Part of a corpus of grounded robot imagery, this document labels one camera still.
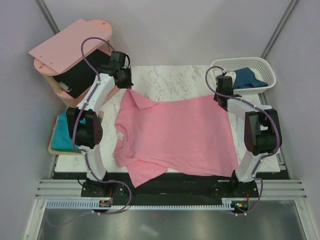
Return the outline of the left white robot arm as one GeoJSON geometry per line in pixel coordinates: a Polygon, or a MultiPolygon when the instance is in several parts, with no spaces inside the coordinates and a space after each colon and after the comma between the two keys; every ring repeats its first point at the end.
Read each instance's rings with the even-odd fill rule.
{"type": "Polygon", "coordinates": [[[106,65],[95,69],[95,80],[84,99],[66,111],[69,137],[72,148],[82,153],[87,169],[87,178],[95,181],[92,191],[99,197],[110,191],[107,182],[107,170],[103,165],[100,142],[103,128],[98,118],[99,111],[108,96],[118,89],[130,89],[133,86],[130,57],[120,51],[113,51],[106,65]]]}

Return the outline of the pink t-shirt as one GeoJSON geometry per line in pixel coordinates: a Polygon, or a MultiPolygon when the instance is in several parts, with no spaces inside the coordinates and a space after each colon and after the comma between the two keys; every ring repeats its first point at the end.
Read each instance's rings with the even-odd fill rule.
{"type": "Polygon", "coordinates": [[[238,158],[228,113],[212,95],[155,102],[127,90],[120,103],[113,152],[134,187],[173,169],[229,177],[238,158]]]}

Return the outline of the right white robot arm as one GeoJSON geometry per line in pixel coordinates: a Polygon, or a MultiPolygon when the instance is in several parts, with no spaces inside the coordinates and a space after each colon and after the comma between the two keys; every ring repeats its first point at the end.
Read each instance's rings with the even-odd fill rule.
{"type": "Polygon", "coordinates": [[[282,145],[278,112],[270,105],[254,105],[234,94],[230,76],[219,75],[216,83],[214,100],[243,123],[246,152],[233,173],[237,179],[229,184],[230,193],[240,197],[247,191],[246,183],[255,179],[263,159],[277,154],[282,145]]]}

